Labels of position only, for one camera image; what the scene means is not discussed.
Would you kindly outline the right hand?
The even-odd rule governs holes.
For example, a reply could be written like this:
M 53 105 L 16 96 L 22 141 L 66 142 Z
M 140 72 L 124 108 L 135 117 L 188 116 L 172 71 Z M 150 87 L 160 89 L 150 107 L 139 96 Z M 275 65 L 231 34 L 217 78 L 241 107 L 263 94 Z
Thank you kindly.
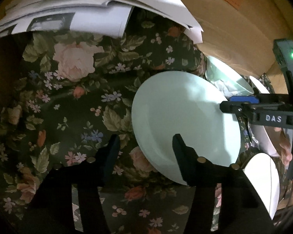
M 279 145 L 280 145 L 281 160 L 284 166 L 287 168 L 291 160 L 293 159 L 291 143 L 282 128 L 275 127 L 274 131 L 280 137 Z

